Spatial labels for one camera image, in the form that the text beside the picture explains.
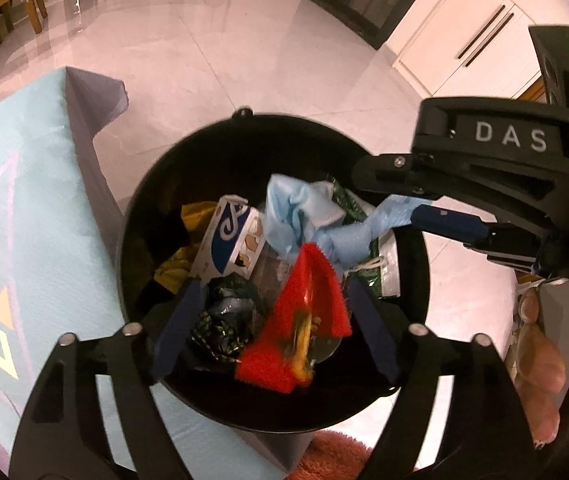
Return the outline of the person's right hand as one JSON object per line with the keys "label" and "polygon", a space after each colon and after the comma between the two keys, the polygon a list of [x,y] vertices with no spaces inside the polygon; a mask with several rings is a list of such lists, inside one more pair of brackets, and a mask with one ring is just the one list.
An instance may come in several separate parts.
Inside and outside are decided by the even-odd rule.
{"label": "person's right hand", "polygon": [[538,292],[530,288],[519,300],[523,325],[517,340],[514,387],[535,448],[542,448],[557,437],[560,413],[552,396],[559,393],[566,382],[564,360],[538,324],[540,313]]}

